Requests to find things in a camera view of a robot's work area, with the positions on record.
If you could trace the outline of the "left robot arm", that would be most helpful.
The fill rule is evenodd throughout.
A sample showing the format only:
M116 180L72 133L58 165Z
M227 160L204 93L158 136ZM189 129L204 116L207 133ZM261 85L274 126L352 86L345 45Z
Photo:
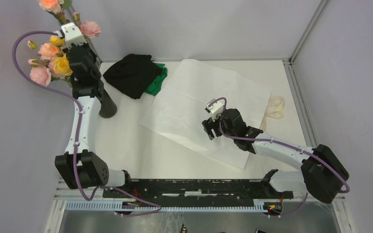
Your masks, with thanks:
M98 118L111 118L117 106L104 88L96 64L97 56L88 44L73 45L66 52L72 70L74 120L70 141L54 164L69 189L111 186L122 198L133 192L125 170L112 170L95 153Z

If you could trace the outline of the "peach rose stem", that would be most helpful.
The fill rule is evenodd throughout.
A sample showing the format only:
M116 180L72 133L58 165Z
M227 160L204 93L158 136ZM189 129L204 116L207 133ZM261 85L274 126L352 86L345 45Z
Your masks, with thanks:
M56 57L63 56L63 51L61 47L65 45L63 39L51 41L40 46L38 50L39 59L43 60L52 60Z
M71 6L71 0L38 0L40 8L51 14L60 25L69 23L65 10Z

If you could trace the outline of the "white paper bouquet wrap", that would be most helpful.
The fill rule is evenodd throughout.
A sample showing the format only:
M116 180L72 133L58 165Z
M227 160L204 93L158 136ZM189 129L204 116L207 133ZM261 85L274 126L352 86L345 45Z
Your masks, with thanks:
M259 127L272 88L249 80L233 70L184 59L156 95L140 124L201 155L244 168L249 153L231 139L210 140L202 122L211 117L206 106L225 98L228 108L239 110L243 120Z

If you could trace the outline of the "yellow rose stem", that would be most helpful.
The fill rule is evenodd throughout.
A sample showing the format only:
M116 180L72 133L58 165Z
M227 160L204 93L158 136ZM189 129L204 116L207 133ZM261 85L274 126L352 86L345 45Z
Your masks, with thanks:
M50 43L58 49L66 45L65 39L58 38L55 35L50 37ZM50 64L52 70L58 76L70 76L73 73L69 66L69 60L64 52L60 52L59 55L50 62Z

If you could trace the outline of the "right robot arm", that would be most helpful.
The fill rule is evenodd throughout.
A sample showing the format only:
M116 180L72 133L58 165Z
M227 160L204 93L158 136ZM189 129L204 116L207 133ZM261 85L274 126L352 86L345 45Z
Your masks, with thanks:
M331 204L337 194L349 191L349 173L328 146L297 146L276 139L261 129L248 126L238 109L206 107L205 111L211 115L202 122L209 139L230 138L242 151L265 155L296 169L268 172L261 185L265 197L274 198L282 192L303 192Z

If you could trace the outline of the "cream printed ribbon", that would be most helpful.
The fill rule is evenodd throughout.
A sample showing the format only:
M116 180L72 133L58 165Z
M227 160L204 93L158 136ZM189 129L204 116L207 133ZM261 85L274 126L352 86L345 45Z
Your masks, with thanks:
M266 111L260 124L260 129L265 131L267 118L281 119L284 116L285 100L281 96L270 97Z

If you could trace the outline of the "pink rose stem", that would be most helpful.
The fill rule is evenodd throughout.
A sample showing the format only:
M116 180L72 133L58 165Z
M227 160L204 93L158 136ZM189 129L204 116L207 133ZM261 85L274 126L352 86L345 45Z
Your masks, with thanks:
M81 21L80 14L77 12L72 14L72 20L86 38L92 39L100 36L101 28L98 23L88 20Z

